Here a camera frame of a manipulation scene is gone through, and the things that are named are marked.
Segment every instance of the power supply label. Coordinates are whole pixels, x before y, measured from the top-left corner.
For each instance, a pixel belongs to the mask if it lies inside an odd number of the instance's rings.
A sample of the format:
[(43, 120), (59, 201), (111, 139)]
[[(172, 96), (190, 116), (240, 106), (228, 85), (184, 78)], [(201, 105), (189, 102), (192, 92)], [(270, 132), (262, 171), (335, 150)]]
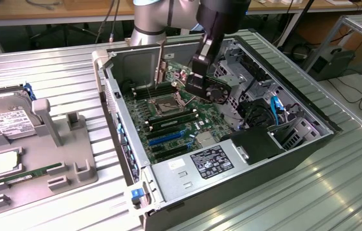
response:
[(34, 124), (25, 110), (0, 114), (0, 132), (3, 135), (16, 135), (34, 130)]
[(209, 179), (234, 168), (225, 150), (222, 150), (220, 145), (193, 154), (192, 159), (201, 173), (201, 177), (205, 179)]

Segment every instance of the hard drive label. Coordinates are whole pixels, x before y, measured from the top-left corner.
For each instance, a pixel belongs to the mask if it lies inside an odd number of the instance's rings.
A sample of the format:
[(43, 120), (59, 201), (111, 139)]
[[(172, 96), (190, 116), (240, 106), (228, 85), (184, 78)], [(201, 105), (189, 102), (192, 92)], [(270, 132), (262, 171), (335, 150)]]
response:
[(200, 171), (201, 177), (205, 179), (209, 179), (234, 168), (225, 150), (222, 150), (220, 145), (193, 154), (192, 159)]
[(34, 130), (34, 124), (25, 110), (0, 114), (0, 132), (3, 135), (16, 135)]

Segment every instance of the hard drive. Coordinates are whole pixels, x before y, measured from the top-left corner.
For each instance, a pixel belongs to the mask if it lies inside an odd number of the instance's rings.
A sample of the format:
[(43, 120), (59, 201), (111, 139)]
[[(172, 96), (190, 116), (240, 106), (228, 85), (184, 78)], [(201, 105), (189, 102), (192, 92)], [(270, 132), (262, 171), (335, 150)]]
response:
[(43, 124), (33, 112), (34, 100), (30, 84), (0, 88), (0, 134), (11, 140), (34, 135)]

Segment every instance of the metal rack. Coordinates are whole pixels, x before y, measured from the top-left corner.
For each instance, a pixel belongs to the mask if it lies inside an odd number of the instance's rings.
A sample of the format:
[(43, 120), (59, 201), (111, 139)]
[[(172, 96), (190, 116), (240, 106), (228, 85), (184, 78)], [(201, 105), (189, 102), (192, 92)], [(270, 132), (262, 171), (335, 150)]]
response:
[(362, 34), (362, 15), (341, 16), (319, 50), (309, 57), (308, 61), (304, 64), (304, 70), (307, 72), (309, 72), (309, 70), (312, 69), (324, 49), (328, 47), (343, 26), (348, 26), (352, 30)]

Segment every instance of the blue pcie slot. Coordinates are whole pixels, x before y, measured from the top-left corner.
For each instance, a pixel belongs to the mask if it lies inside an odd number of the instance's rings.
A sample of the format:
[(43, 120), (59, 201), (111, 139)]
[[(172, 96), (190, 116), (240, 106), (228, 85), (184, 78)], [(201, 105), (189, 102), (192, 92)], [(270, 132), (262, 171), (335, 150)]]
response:
[(176, 133), (173, 135), (161, 137), (161, 138), (158, 138), (156, 140), (152, 140), (150, 143), (149, 143), (149, 146), (154, 146), (157, 144), (161, 144), (161, 143), (165, 143), (168, 141), (176, 140), (176, 139), (184, 137), (185, 133), (186, 133), (186, 130), (180, 131), (178, 133)]

